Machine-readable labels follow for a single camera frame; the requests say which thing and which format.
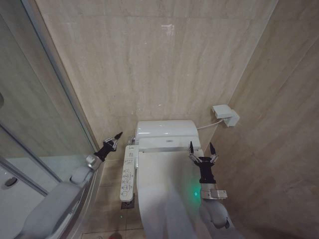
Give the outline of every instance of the wall outlet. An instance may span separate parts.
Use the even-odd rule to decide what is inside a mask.
[[[227,127],[233,127],[239,121],[239,115],[228,105],[213,106],[213,112],[217,119],[223,119]]]

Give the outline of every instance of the glass shower door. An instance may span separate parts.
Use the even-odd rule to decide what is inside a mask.
[[[11,239],[94,152],[19,0],[0,1],[0,94],[0,238]]]

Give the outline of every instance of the shower door frame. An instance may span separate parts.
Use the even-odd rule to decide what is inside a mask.
[[[31,159],[39,168],[41,168],[46,174],[48,174],[55,182],[60,183],[62,182],[61,178],[56,175],[56,173],[51,170],[35,153],[32,152],[31,149],[29,149],[22,140],[18,139],[18,137],[10,131],[5,125],[0,121],[0,128],[4,130],[5,133],[15,142],[17,143],[29,156]]]
[[[15,176],[17,179],[24,182],[26,185],[37,191],[39,194],[43,196],[48,195],[48,191],[45,190],[43,187],[41,187],[39,184],[34,182],[31,178],[29,178],[26,174],[24,174],[22,171],[20,171],[18,168],[16,168],[13,164],[11,164],[8,160],[0,156],[0,166],[4,168],[6,171],[11,173],[13,176]]]
[[[24,9],[33,25],[33,28],[44,48],[45,53],[48,56],[49,61],[57,75],[57,78],[62,85],[62,88],[71,103],[71,106],[78,117],[85,134],[91,143],[94,151],[99,151],[100,147],[94,137],[93,131],[88,123],[88,120],[85,116],[85,113],[81,107],[79,99],[75,93],[75,90],[72,86],[72,83],[68,77],[68,74],[64,68],[62,60],[57,52],[55,44],[51,38],[51,35],[46,27],[46,24],[42,18],[40,10],[36,4],[35,0],[20,0]],[[100,167],[95,171],[92,179],[89,182],[89,185],[84,190],[81,201],[79,203],[77,212],[73,216],[72,220],[69,222],[67,228],[63,231],[61,237],[69,239],[78,239],[82,234],[81,229],[85,217],[90,212],[93,203],[99,189],[99,182],[102,177],[103,167]]]

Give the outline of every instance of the bidet control panel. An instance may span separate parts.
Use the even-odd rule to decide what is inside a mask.
[[[138,155],[138,145],[126,146],[120,192],[122,202],[130,202],[133,199],[135,162],[138,159]]]

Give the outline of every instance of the toilet tank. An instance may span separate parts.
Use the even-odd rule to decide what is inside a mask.
[[[200,149],[197,128],[191,120],[153,120],[138,122],[135,144],[139,151],[184,151],[192,141]]]

